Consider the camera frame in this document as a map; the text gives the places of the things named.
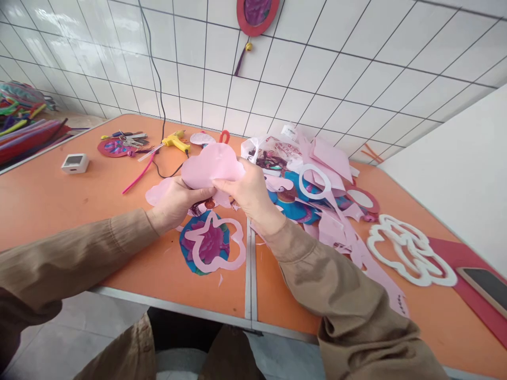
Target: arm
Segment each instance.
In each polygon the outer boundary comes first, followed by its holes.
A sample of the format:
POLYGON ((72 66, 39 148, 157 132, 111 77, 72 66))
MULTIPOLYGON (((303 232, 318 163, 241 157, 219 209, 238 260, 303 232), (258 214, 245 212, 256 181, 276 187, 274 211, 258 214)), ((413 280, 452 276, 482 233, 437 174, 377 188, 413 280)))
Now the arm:
POLYGON ((21 331, 54 318, 64 298, 96 285, 160 235, 214 189, 189 190, 175 177, 152 210, 142 209, 60 232, 0 253, 0 373, 21 331))
POLYGON ((416 324, 391 310, 385 289, 285 218, 269 200, 260 168, 242 162, 242 180, 214 185, 254 221, 296 300, 323 317, 318 341, 327 378, 447 379, 416 324))

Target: brown sleeve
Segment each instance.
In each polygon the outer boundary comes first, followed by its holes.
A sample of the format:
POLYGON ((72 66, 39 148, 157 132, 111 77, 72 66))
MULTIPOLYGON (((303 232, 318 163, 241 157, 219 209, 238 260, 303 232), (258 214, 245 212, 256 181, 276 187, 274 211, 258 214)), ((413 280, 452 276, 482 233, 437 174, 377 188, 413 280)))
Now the brown sleeve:
POLYGON ((54 318, 61 300, 96 285, 158 238, 142 209, 0 253, 0 373, 20 332, 54 318))
POLYGON ((447 379, 417 325, 393 311, 385 289, 352 261, 289 220, 264 238, 296 300, 323 317, 327 378, 447 379))

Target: white tile wall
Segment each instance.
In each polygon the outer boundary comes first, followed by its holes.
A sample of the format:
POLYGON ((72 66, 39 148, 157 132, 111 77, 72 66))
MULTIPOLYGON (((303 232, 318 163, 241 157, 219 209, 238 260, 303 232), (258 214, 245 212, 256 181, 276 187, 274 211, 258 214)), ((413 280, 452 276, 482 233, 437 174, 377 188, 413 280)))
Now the white tile wall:
POLYGON ((5 0, 0 80, 107 118, 161 117, 161 90, 168 119, 241 136, 291 121, 374 163, 365 143, 386 159, 507 83, 505 15, 440 1, 280 1, 248 38, 236 0, 142 0, 160 89, 137 0, 5 0))

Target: red paper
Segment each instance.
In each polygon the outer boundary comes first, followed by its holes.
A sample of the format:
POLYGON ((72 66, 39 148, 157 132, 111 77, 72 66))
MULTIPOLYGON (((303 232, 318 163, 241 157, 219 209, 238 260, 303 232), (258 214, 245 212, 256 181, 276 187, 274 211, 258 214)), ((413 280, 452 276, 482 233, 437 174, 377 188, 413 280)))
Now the red paper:
MULTIPOLYGON (((454 243, 448 240, 429 238, 429 245, 437 255, 444 259, 453 270, 460 267, 482 268, 494 273, 501 281, 507 281, 475 252, 465 244, 454 243)), ((507 348, 507 321, 505 318, 486 301, 471 285, 460 275, 454 289, 468 306, 477 314, 484 324, 491 330, 495 337, 507 348)))

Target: person's left hand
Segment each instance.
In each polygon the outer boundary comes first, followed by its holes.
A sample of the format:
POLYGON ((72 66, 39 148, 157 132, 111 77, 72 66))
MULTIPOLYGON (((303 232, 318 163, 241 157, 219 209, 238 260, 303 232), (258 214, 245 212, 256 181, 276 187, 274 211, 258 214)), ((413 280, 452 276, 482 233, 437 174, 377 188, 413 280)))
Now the person's left hand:
POLYGON ((163 235, 183 222, 194 203, 210 198, 216 191, 214 187, 190 190, 181 176, 173 177, 167 192, 146 215, 155 231, 163 235))

